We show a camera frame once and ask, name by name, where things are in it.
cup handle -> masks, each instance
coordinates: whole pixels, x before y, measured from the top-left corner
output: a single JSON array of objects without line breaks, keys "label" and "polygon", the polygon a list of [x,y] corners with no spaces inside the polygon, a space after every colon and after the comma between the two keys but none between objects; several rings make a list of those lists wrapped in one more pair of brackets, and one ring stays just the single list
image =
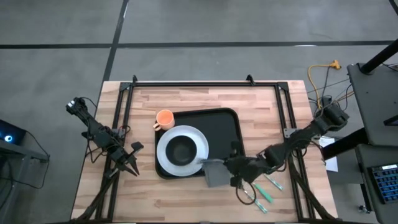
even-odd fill
[{"label": "cup handle", "polygon": [[160,127],[160,124],[156,123],[156,124],[154,125],[154,129],[155,129],[155,131],[158,131],[158,130],[160,130],[160,129],[162,129],[162,128]]}]

white plate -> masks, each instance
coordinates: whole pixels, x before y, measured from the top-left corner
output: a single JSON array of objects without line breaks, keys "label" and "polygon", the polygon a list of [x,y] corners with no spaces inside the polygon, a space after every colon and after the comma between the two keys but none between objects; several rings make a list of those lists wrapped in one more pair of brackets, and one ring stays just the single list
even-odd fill
[{"label": "white plate", "polygon": [[[186,136],[193,140],[197,147],[197,154],[191,163],[185,166],[176,166],[172,164],[166,156],[166,146],[171,139],[177,136]],[[207,159],[209,156],[209,145],[205,135],[194,127],[187,125],[176,126],[164,133],[157,143],[156,150],[157,160],[164,170],[169,174],[178,177],[186,177],[198,172],[202,164],[199,163],[202,159]]]}]

concrete floor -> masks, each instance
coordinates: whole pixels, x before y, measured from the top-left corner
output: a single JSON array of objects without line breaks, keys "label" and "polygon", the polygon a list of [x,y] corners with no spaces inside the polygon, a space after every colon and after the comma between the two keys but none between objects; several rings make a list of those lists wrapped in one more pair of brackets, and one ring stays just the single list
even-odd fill
[{"label": "concrete floor", "polygon": [[[121,5],[122,0],[3,0],[0,45],[110,44]],[[131,0],[120,43],[394,40],[397,20],[387,0]],[[343,68],[331,70],[328,80],[334,83],[347,78],[345,66],[366,62],[384,47],[118,49],[110,80],[130,80],[133,74],[139,80],[242,80],[251,74],[256,80],[305,80],[310,91],[308,66],[339,60]],[[51,154],[43,189],[23,188],[13,223],[69,219],[85,127],[65,104],[74,96],[98,99],[108,55],[109,49],[0,50],[0,119],[31,131]],[[326,69],[314,68],[312,74],[323,86]],[[331,86],[325,94],[336,96],[348,85]],[[348,102],[349,124],[331,136],[363,126],[355,98]],[[37,176],[33,172],[31,181]],[[339,217],[376,222],[373,214],[357,212],[363,204],[359,186],[341,183],[344,178],[349,179],[343,170],[330,177]]]}]

yellow cable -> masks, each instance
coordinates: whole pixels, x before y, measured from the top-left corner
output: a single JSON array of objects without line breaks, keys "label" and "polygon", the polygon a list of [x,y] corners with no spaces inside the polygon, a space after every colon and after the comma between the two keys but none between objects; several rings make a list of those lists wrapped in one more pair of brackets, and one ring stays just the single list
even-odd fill
[{"label": "yellow cable", "polygon": [[347,93],[347,96],[344,95],[344,96],[340,97],[337,101],[344,100],[345,98],[349,98],[349,97],[352,96],[352,95],[354,95],[354,91],[348,92],[348,93]]},{"label": "yellow cable", "polygon": [[330,67],[330,66],[331,66],[331,65],[311,65],[311,66],[308,68],[308,79],[310,80],[311,85],[312,85],[313,89],[315,90],[315,93],[317,94],[317,105],[318,105],[318,109],[321,108],[321,103],[320,103],[320,101],[319,101],[318,90],[317,90],[317,88],[316,88],[316,86],[315,86],[315,84],[313,83],[312,78],[311,78],[311,68],[313,68],[313,67]]},{"label": "yellow cable", "polygon": [[339,70],[339,69],[341,69],[341,66],[338,63],[338,60],[333,60],[333,62],[330,63],[329,65],[311,65],[308,68],[308,79],[310,80],[311,85],[312,85],[313,89],[315,90],[315,93],[317,94],[317,105],[318,105],[318,109],[320,109],[321,108],[321,102],[320,102],[320,99],[319,99],[318,90],[317,90],[317,88],[316,88],[316,86],[313,83],[312,78],[311,78],[311,68],[313,68],[313,67],[331,67],[331,68],[334,68],[336,70]]}]

green handle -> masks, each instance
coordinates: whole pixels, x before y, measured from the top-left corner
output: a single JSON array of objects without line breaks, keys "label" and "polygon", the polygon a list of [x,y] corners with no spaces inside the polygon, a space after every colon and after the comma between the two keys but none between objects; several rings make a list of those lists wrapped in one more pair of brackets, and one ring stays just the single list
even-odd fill
[{"label": "green handle", "polygon": [[262,196],[264,196],[269,203],[272,203],[274,201],[274,199],[271,197],[271,195],[269,195],[264,189],[262,189],[260,187],[260,185],[254,184],[254,186],[257,188],[258,191],[260,191]]}]

